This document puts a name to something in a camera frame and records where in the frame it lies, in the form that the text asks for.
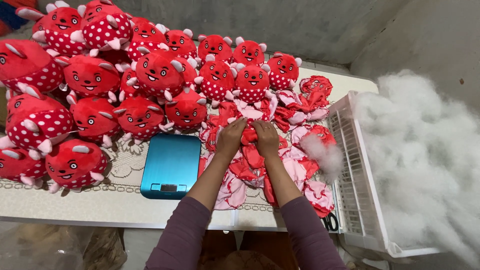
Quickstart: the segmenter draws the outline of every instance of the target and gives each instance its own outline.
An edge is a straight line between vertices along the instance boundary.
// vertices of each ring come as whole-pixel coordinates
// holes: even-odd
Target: plastic bag
[[[20,224],[0,234],[0,270],[116,270],[126,260],[117,228]]]

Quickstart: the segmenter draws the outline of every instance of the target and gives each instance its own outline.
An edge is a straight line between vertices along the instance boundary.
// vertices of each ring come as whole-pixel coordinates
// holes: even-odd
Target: white plastic basket
[[[327,125],[344,154],[344,166],[337,183],[337,201],[342,213],[343,232],[349,245],[386,252],[394,258],[440,253],[437,248],[400,248],[388,239],[370,163],[349,93],[329,107]]]

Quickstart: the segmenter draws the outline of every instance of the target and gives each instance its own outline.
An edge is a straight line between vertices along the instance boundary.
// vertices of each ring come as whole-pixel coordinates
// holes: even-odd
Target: hand
[[[224,128],[218,136],[215,155],[223,155],[229,162],[232,161],[240,148],[241,134],[246,125],[247,119],[241,117]]]
[[[272,123],[265,121],[254,121],[251,125],[257,132],[257,150],[265,159],[278,157],[278,133]]]

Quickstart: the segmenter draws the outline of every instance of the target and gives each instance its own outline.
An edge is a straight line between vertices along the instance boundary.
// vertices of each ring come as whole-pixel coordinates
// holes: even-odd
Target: gray wall
[[[76,7],[86,0],[65,0]],[[330,64],[349,65],[409,0],[113,0],[125,12],[170,29],[267,43]],[[40,0],[43,8],[48,0]]]
[[[350,72],[377,78],[412,69],[430,77],[444,95],[480,111],[479,14],[477,0],[413,0],[365,48]]]

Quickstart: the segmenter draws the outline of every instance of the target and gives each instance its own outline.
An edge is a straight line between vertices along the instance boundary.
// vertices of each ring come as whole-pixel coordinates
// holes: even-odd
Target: woman's left hand
[[[224,128],[218,136],[215,155],[223,155],[231,161],[240,148],[241,134],[246,125],[247,119],[241,117]]]

